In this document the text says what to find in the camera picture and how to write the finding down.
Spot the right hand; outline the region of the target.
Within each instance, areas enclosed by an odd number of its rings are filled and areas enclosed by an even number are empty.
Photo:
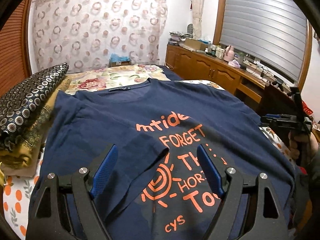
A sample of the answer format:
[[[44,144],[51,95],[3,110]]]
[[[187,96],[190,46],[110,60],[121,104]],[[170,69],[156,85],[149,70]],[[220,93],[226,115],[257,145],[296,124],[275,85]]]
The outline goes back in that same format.
[[[289,133],[289,143],[290,157],[295,160],[302,154],[303,156],[306,156],[308,162],[310,162],[319,148],[319,143],[313,133],[298,135],[294,131],[291,131]],[[299,150],[302,146],[306,147],[304,153]]]

